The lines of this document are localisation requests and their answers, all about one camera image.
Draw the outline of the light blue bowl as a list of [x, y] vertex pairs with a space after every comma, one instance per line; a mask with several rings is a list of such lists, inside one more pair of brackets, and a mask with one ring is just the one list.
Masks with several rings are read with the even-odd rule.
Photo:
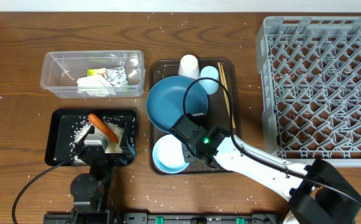
[[176, 174], [185, 170], [189, 163], [184, 160], [182, 143], [173, 135], [161, 137], [152, 150], [154, 165], [167, 174]]

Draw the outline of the orange carrot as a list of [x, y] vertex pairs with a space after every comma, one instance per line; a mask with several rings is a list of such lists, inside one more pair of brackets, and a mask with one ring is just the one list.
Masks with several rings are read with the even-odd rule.
[[116, 144], [119, 143], [119, 139], [116, 136], [116, 134], [96, 114], [94, 113], [89, 114], [88, 120], [91, 122], [92, 125], [94, 125], [94, 127], [96, 127], [99, 131], [101, 131], [112, 142]]

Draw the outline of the pile of rice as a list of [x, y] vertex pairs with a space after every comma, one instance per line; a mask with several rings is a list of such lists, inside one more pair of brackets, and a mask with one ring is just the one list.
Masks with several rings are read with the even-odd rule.
[[[124, 128], [121, 128], [119, 125], [115, 123], [111, 123], [108, 121], [104, 121], [104, 123], [113, 131], [113, 133], [120, 139], [123, 135]], [[86, 135], [87, 131], [92, 126], [91, 123], [85, 123], [80, 129], [78, 129], [75, 132], [74, 140], [73, 140], [73, 146], [75, 146], [76, 143], [78, 143], [84, 135]], [[122, 153], [123, 150], [120, 148], [119, 143], [114, 143], [112, 140], [110, 140], [108, 137], [105, 137], [106, 141], [106, 149], [105, 152], [108, 154], [119, 154]], [[72, 165], [75, 166], [86, 166], [87, 163], [83, 160], [79, 159], [78, 156], [75, 156], [72, 162]]]

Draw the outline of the dark blue plate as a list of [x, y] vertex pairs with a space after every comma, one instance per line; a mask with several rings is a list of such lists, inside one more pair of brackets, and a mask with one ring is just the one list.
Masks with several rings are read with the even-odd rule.
[[150, 121], [166, 133], [184, 112], [207, 114], [208, 109], [209, 100], [203, 87], [183, 76], [167, 77], [157, 82], [146, 100]]

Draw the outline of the white tissue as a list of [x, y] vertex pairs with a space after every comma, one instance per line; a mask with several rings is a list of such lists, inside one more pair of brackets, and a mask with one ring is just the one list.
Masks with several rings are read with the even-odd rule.
[[116, 92], [102, 75], [93, 75], [79, 78], [77, 80], [77, 93], [88, 95], [90, 97], [107, 97], [115, 96]]

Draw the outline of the silver foil snack wrapper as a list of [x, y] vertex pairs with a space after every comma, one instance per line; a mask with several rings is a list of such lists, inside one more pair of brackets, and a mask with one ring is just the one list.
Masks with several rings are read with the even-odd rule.
[[103, 86], [128, 86], [128, 76], [124, 67], [94, 68], [87, 70], [87, 77], [92, 77]]

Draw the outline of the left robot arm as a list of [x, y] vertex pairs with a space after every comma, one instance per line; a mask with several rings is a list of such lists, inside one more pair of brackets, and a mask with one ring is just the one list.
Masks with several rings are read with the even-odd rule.
[[107, 140], [102, 134], [89, 130], [75, 143], [75, 155], [90, 166], [88, 173], [73, 179], [71, 223], [122, 223], [121, 215], [106, 204], [115, 167], [128, 166], [136, 157], [129, 126], [124, 127], [120, 139], [121, 153], [106, 153]]

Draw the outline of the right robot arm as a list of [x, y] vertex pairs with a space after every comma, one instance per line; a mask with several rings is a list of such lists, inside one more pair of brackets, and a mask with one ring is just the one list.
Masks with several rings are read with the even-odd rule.
[[284, 223], [355, 223], [361, 195], [323, 159], [312, 164], [283, 160], [243, 142], [232, 130], [205, 129], [185, 115], [170, 133], [207, 165], [216, 162], [284, 198], [290, 211]]

